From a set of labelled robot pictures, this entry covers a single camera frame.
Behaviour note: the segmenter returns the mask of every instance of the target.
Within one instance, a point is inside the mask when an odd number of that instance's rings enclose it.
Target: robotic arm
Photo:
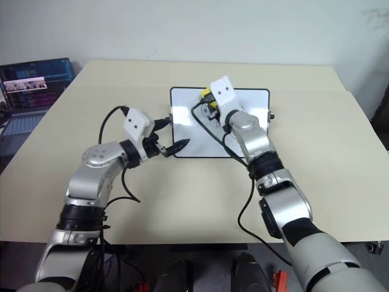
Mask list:
[[[342,244],[313,224],[308,200],[258,119],[240,106],[228,77],[211,83],[210,91],[207,99],[216,102],[221,126],[236,137],[256,181],[266,228],[285,242],[304,291],[386,291]]]
[[[60,220],[38,264],[36,283],[19,291],[98,291],[97,267],[103,255],[94,247],[98,239],[103,244],[105,207],[115,177],[159,153],[169,157],[189,142],[181,140],[165,148],[158,143],[155,131],[170,124],[170,118],[154,121],[125,106],[122,111],[128,140],[95,145],[84,152],[81,166],[70,180]]]

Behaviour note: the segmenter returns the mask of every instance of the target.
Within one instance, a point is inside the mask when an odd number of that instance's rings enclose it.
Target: table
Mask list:
[[[340,241],[388,240],[389,155],[330,66],[92,60],[79,73],[0,176],[0,237],[46,242],[69,179],[97,143],[108,111],[126,104],[151,117],[170,112],[172,86],[207,86],[228,75],[237,88],[268,88],[270,138],[310,201],[316,225]],[[122,141],[123,116],[103,141]],[[160,141],[171,144],[170,129]],[[153,158],[127,172],[140,204],[107,209],[111,243],[245,243],[236,218],[250,190],[232,159]],[[120,178],[111,198],[124,196]],[[257,193],[243,224],[269,242]]]

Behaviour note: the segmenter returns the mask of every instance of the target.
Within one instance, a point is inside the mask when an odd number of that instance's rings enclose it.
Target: white wall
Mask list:
[[[70,57],[331,64],[371,117],[388,0],[0,0],[0,61]]]

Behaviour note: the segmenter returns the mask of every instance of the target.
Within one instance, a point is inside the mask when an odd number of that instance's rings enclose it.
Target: laptop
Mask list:
[[[0,135],[0,156],[13,156],[74,79],[68,58],[0,66],[0,88],[11,118]]]

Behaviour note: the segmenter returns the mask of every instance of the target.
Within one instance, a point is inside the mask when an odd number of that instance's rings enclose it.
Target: laptop screen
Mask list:
[[[0,87],[11,110],[50,107],[73,79],[68,58],[0,66]]]

